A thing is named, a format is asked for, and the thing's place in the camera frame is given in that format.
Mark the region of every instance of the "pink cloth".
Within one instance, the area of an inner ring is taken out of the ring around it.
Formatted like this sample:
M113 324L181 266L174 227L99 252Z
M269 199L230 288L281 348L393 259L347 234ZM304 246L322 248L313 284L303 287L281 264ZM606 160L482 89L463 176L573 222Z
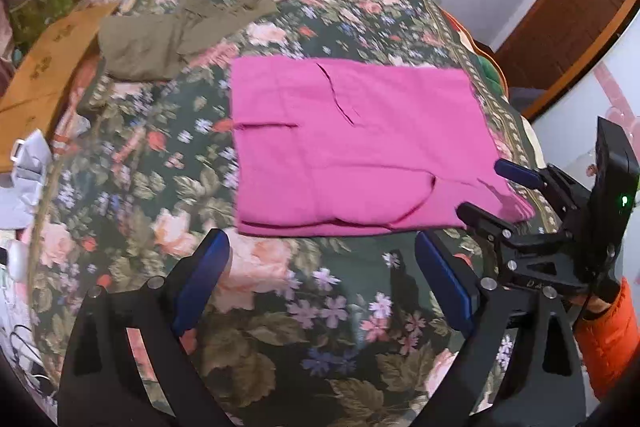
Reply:
M494 171L498 152L462 70L243 57L231 87L240 232L455 227L463 201L507 221L533 216Z

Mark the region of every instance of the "wooden door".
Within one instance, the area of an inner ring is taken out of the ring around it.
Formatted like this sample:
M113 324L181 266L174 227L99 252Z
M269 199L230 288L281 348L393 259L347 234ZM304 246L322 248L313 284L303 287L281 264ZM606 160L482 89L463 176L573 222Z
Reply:
M511 87L548 89L596 41L625 0L537 0L496 52Z

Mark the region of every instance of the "person's arm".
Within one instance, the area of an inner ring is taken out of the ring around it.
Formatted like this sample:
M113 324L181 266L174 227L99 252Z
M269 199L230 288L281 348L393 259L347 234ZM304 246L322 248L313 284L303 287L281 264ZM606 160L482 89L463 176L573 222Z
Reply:
M602 399L631 361L640 341L631 290L622 279L620 293L613 304L591 299L586 320L581 321L575 338L589 373L593 392Z

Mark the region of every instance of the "metal bolt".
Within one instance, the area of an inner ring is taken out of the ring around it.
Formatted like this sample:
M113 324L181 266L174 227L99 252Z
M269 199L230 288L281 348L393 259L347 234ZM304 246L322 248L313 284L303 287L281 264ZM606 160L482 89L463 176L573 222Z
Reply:
M101 293L102 293L102 286L95 285L86 294L92 299L95 299Z
M545 286L542 288L542 295L544 295L547 299L555 299L558 297L558 292L552 286Z
M485 290L495 290L498 287L498 283L495 282L495 279L491 279L491 277L482 277L480 280L480 285Z
M164 277L160 277L159 275L156 275L155 277L151 277L151 279L149 279L146 282L146 285L149 286L149 288L151 288L152 290L157 290L158 288L161 288L163 284L164 284Z

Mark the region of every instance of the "floral bedspread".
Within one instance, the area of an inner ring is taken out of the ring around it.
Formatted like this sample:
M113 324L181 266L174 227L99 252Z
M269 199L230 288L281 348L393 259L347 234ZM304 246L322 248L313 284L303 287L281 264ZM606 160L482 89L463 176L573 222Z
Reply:
M207 50L169 83L95 83L95 98L111 89L110 101L55 163L34 230L36 342L57 380L75 314L92 285L137 288L167 274L217 227L228 234L232 261L197 331L182 343L233 422L407 425L462 345L417 267L415 233L239 235L232 225L238 163L229 62L284 54L463 68L500 154L529 166L534 151L520 116L491 94L478 58L431 0L276 1L279 13ZM130 13L168 13L177 2L137 0ZM514 190L537 211L523 229L555 228L539 193ZM486 245L463 230L440 234L477 273L494 272ZM166 409L140 336L132 331L130 339L152 401ZM505 338L479 407L491 403L509 347Z

